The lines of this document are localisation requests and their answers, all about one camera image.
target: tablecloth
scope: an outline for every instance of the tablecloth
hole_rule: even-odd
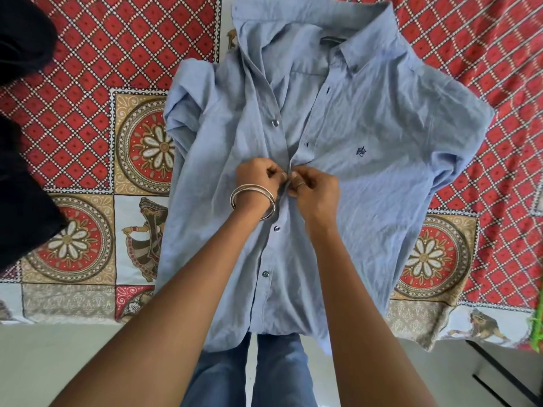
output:
[[[235,44],[231,0],[32,1],[59,32],[54,61],[0,90],[0,111],[70,225],[0,277],[0,323],[126,322],[153,296],[168,212],[165,95],[180,60],[216,62]],[[428,349],[524,348],[543,274],[543,0],[391,1],[417,54],[497,116],[434,197],[390,328]]]

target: tiled floor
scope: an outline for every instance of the tiled floor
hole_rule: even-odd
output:
[[[117,329],[116,326],[0,326],[0,405],[47,406]],[[338,407],[332,359],[324,356],[313,340],[306,339],[303,343],[319,406]],[[463,341],[438,342],[431,353],[412,342],[402,341],[402,345],[440,407],[499,407],[472,379],[471,374],[477,370],[512,406],[532,406]],[[495,346],[487,350],[533,391],[539,389],[542,356]],[[256,348],[251,345],[247,366],[249,397],[255,366]]]

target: black garment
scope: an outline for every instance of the black garment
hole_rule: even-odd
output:
[[[0,85],[51,61],[57,32],[30,0],[0,0]],[[21,129],[0,115],[0,273],[67,226],[18,153]]]

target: bangle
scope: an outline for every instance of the bangle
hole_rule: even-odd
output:
[[[268,209],[268,214],[265,214],[260,221],[265,220],[267,218],[270,218],[275,213],[275,199],[273,197],[273,194],[266,188],[262,187],[261,185],[257,184],[243,184],[240,185],[238,188],[236,188],[232,194],[230,195],[230,205],[232,206],[232,209],[236,208],[236,197],[239,193],[243,191],[256,191],[260,194],[264,195],[266,198],[268,198],[270,202],[270,208]]]

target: forearm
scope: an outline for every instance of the forearm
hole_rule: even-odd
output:
[[[430,392],[373,304],[339,233],[312,237],[342,405],[434,407]]]
[[[179,406],[232,269],[259,218],[258,212],[234,211],[52,406]]]

